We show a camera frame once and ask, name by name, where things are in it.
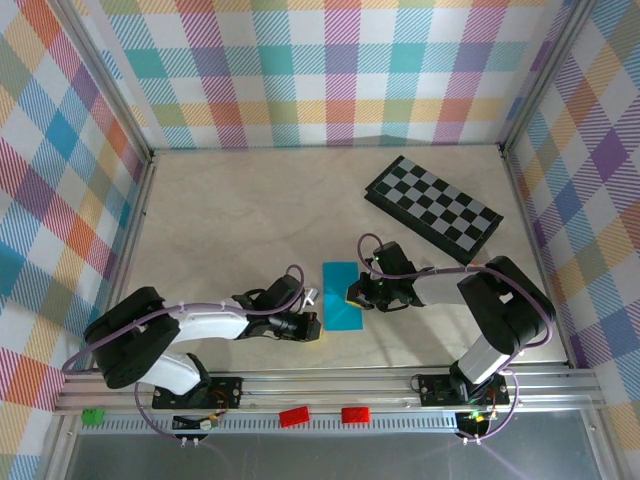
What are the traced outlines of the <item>black and grey chessboard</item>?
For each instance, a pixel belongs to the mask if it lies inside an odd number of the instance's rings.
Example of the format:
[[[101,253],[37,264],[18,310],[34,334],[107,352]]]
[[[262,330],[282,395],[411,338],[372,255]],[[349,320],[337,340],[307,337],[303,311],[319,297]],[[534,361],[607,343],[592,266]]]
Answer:
[[[462,265],[471,263],[503,220],[404,156],[365,188],[365,199]]]

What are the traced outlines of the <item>small circuit board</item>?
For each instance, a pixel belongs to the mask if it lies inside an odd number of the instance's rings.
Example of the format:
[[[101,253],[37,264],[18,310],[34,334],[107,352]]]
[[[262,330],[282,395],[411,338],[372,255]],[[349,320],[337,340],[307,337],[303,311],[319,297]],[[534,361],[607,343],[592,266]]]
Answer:
[[[207,416],[174,415],[172,428],[174,430],[200,430],[210,431],[219,426],[222,414],[212,413]]]
[[[498,419],[496,409],[487,411],[472,410],[455,414],[458,432],[456,435],[463,439],[483,437],[491,430],[491,424]]]

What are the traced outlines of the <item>aluminium mounting rail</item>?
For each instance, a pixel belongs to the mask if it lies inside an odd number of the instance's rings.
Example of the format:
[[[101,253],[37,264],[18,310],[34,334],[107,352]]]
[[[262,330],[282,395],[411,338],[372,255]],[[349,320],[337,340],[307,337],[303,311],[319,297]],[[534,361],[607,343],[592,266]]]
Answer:
[[[509,398],[521,412],[602,408],[603,392],[595,373],[564,364],[517,364],[506,379]],[[444,374],[444,368],[339,368],[222,372],[241,377],[237,413],[279,413],[307,406],[311,413],[338,413],[344,407],[369,407],[373,413],[413,412],[423,407],[419,374]],[[109,413],[137,411],[131,386],[110,390],[99,374],[70,377],[55,404],[58,415],[87,408]]]

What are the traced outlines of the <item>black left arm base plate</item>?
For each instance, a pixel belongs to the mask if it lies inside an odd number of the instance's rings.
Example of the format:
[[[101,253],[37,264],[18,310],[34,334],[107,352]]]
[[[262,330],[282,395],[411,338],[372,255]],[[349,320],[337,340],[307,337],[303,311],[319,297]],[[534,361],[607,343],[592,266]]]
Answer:
[[[241,377],[214,376],[201,380],[183,395],[157,387],[152,408],[155,410],[229,410],[238,409],[242,396]]]

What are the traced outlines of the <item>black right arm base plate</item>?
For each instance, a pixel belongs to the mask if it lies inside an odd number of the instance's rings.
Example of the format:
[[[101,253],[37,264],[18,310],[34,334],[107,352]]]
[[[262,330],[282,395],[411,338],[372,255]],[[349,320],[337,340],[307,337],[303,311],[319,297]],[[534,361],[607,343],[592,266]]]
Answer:
[[[417,392],[423,407],[501,406],[510,403],[506,379],[494,374],[481,384],[471,384],[452,375],[418,375]]]

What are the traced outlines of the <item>aluminium side rail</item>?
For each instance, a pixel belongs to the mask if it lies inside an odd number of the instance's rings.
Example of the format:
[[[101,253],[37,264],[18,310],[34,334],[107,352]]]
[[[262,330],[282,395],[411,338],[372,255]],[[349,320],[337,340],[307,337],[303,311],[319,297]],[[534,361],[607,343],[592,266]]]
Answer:
[[[517,175],[515,174],[514,169],[511,165],[509,152],[501,144],[497,145],[497,150],[500,154],[507,178],[509,180],[512,193],[514,195],[516,204],[519,209],[519,213],[520,213],[520,216],[524,225],[524,229],[526,232],[527,241],[529,243],[529,249],[531,250],[531,253],[533,255],[535,265],[536,265],[536,270],[541,280],[542,290],[546,293],[547,297],[550,299],[550,301],[552,302],[552,305],[556,310],[554,337],[560,342],[561,346],[563,347],[564,353],[567,357],[567,360],[564,362],[564,364],[568,368],[574,369],[576,367],[576,357],[571,349],[571,345],[569,342],[569,338],[567,337],[566,329],[564,328],[564,325],[562,323],[560,306],[557,302],[556,295],[553,291],[550,278],[545,270],[545,265],[543,262],[543,257],[541,255],[539,245],[537,243],[535,230],[533,228],[533,225],[530,221],[530,217],[528,215],[526,202],[519,189]]]
[[[132,269],[132,262],[138,248],[138,242],[142,233],[143,224],[147,214],[147,205],[151,195],[154,179],[156,176],[157,164],[151,159],[144,168],[142,184],[129,220],[126,237],[123,244],[123,252],[121,259],[115,270],[115,279],[111,288],[108,307],[111,310],[120,308],[124,303],[132,300],[133,297],[140,294],[143,299],[133,302],[133,309],[137,313],[142,312],[143,307],[151,307],[154,309],[158,303],[159,295],[157,293],[150,294],[153,287],[140,287],[133,294],[127,294],[129,277]],[[138,333],[138,327],[131,323],[132,315],[127,313],[123,318],[117,320],[117,324],[121,325],[118,329],[130,327],[130,330],[123,332],[110,343],[103,345],[96,350],[99,353],[99,359],[107,360],[107,383],[112,380],[119,385],[123,381],[123,386],[129,385],[132,381],[139,379],[150,366],[150,360],[154,356],[152,354],[139,354],[135,350],[139,345],[152,345],[154,341],[142,340],[142,332]]]

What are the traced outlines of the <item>aluminium frame post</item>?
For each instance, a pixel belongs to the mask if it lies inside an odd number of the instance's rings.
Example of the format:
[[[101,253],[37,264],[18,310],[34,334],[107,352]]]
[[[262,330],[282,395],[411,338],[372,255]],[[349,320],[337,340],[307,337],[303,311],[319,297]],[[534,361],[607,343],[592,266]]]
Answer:
[[[536,75],[526,92],[519,97],[514,114],[507,121],[503,138],[498,143],[504,157],[515,149],[525,133],[597,3],[598,0],[570,0],[566,7],[561,8],[563,16],[552,25],[551,39],[544,41],[546,50],[540,50],[534,62]]]
[[[80,15],[71,0],[46,0],[55,16],[68,34],[71,42],[86,64],[88,72],[94,79],[98,89],[112,108],[114,116],[131,140],[135,150],[147,163],[152,162],[153,149],[149,146],[134,115],[129,110],[124,96],[121,94],[114,77],[111,75],[104,59],[87,32]]]

